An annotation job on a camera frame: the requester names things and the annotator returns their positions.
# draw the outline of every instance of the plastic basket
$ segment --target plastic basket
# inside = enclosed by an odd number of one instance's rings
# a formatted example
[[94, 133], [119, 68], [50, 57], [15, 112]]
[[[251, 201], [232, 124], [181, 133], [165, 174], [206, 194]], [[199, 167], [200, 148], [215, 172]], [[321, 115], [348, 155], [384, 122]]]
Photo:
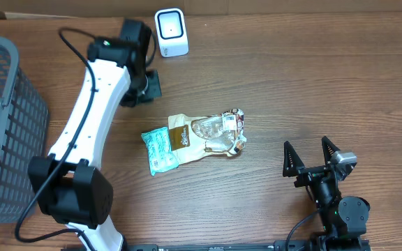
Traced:
[[44, 154], [49, 124], [45, 101], [18, 64], [16, 46], [0, 37], [0, 223], [16, 222], [34, 195], [27, 167]]

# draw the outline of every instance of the item in basket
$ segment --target item in basket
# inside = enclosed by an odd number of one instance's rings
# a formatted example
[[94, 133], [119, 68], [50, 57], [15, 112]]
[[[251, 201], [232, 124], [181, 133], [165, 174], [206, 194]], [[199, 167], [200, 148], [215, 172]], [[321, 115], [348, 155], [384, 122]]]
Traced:
[[179, 164], [208, 155], [234, 156], [246, 143], [244, 113], [240, 109], [211, 116], [169, 116], [168, 128], [172, 152]]
[[157, 172], [166, 172], [178, 167], [178, 160], [172, 153], [168, 128], [159, 128], [151, 132], [142, 133], [148, 149], [148, 159], [151, 175]]

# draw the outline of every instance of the wire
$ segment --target wire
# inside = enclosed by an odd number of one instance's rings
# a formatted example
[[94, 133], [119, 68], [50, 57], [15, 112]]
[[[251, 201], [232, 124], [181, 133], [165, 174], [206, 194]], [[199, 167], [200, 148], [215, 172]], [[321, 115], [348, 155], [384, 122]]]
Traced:
[[75, 131], [75, 134], [74, 134], [73, 138], [71, 139], [68, 148], [66, 149], [66, 152], [63, 154], [63, 157], [60, 159], [60, 161], [58, 162], [57, 166], [54, 168], [52, 173], [48, 176], [46, 181], [41, 185], [40, 189], [38, 189], [37, 193], [35, 194], [35, 196], [31, 200], [31, 202], [29, 203], [29, 205], [25, 208], [25, 210], [22, 212], [20, 218], [18, 219], [18, 222], [17, 222], [17, 224], [15, 226], [15, 238], [18, 241], [21, 241], [23, 243], [33, 243], [33, 242], [36, 242], [36, 241], [45, 240], [45, 239], [53, 237], [53, 236], [58, 236], [59, 234], [76, 233], [76, 234], [78, 234], [79, 236], [81, 236], [84, 239], [84, 242], [87, 244], [88, 248], [91, 251], [96, 251], [94, 249], [94, 247], [92, 246], [91, 242], [89, 241], [88, 237], [80, 229], [62, 229], [62, 230], [55, 231], [55, 232], [52, 232], [50, 234], [45, 234], [43, 236], [39, 236], [39, 237], [36, 237], [36, 238], [23, 238], [23, 237], [20, 236], [21, 225], [22, 225], [24, 219], [27, 217], [28, 212], [36, 204], [36, 202], [38, 201], [38, 198], [41, 196], [41, 194], [43, 193], [44, 189], [55, 178], [55, 176], [57, 175], [57, 173], [60, 170], [60, 167], [66, 161], [66, 159], [69, 156], [69, 153], [72, 151], [72, 149], [73, 149], [73, 147], [74, 147], [74, 145], [75, 145], [75, 143], [77, 141], [78, 135], [80, 134], [80, 131], [83, 128], [84, 122], [86, 121], [86, 119], [88, 117], [89, 110], [91, 109], [92, 102], [94, 101], [94, 94], [96, 92], [96, 77], [94, 76], [94, 72], [93, 72], [91, 66], [89, 65], [89, 63], [85, 59], [85, 57], [79, 51], [77, 51], [77, 49], [75, 49], [75, 47], [73, 47], [69, 41], [67, 41], [64, 38], [63, 31], [72, 31], [72, 32], [75, 32], [75, 33], [80, 33], [80, 34], [85, 35], [85, 36], [89, 36], [91, 38], [96, 38], [96, 37], [94, 35], [90, 34], [90, 33], [87, 33], [86, 31], [81, 31], [79, 29], [63, 27], [63, 28], [60, 28], [60, 30], [59, 30], [59, 36], [63, 40], [63, 42], [80, 58], [80, 60], [82, 60], [82, 62], [88, 68], [89, 74], [91, 75], [91, 81], [92, 81], [91, 95], [89, 96], [88, 105], [87, 105], [86, 110], [84, 111], [82, 120], [80, 121], [80, 124], [78, 125], [77, 130]]
[[154, 35], [153, 31], [151, 32], [151, 37], [153, 38], [153, 44], [154, 44], [154, 49], [153, 49], [153, 54], [151, 55], [150, 59], [145, 63], [145, 68], [149, 67], [151, 63], [153, 62], [154, 55], [156, 53], [156, 36]]
[[334, 203], [334, 200], [337, 198], [338, 196], [338, 179], [336, 177], [336, 172], [334, 171], [334, 169], [330, 169], [332, 175], [334, 176], [334, 191], [333, 191], [333, 197], [332, 199], [328, 202], [328, 204], [322, 208], [319, 208], [318, 210], [312, 212], [312, 214], [306, 216], [303, 220], [299, 221], [299, 223], [297, 223], [290, 231], [290, 233], [288, 234], [288, 237], [286, 237], [286, 241], [285, 241], [285, 251], [290, 251], [290, 239], [291, 236], [294, 234], [294, 232], [296, 231], [296, 229], [298, 229], [302, 224], [304, 224], [305, 222], [311, 220], [316, 214], [322, 212], [323, 210], [325, 210], [326, 208], [329, 208], [332, 206], [332, 204]]

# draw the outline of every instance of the wooden table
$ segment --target wooden table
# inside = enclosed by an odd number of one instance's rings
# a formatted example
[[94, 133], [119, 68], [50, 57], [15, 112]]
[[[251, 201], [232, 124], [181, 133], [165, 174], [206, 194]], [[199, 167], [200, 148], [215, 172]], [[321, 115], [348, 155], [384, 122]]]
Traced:
[[[154, 27], [152, 18], [142, 18]], [[122, 19], [0, 21], [20, 51], [23, 71], [49, 104], [51, 146], [66, 124], [84, 66], [61, 42], [71, 26], [116, 36]], [[111, 216], [129, 243], [261, 243], [284, 239], [313, 211], [304, 189], [283, 178], [283, 142], [308, 166], [322, 165], [320, 138], [352, 149], [358, 165], [339, 187], [371, 203], [373, 250], [402, 250], [402, 13], [187, 17], [187, 56], [157, 56], [163, 97], [119, 108], [102, 171], [114, 186]], [[69, 40], [83, 52], [89, 42]], [[151, 177], [140, 133], [169, 115], [240, 107], [246, 148], [238, 158], [205, 158]], [[0, 250], [58, 250], [74, 234], [25, 245], [0, 225]], [[319, 219], [297, 230], [306, 238]], [[22, 235], [63, 228], [39, 211]]]

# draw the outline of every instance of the light blue packaging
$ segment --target light blue packaging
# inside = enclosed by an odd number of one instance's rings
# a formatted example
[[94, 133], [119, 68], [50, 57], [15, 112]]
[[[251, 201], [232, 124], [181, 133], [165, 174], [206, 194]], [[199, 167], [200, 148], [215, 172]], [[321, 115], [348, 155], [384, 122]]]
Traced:
[[172, 153], [168, 128], [152, 130], [142, 133], [141, 136], [147, 145], [152, 176], [157, 172], [166, 172], [179, 166], [178, 160]]

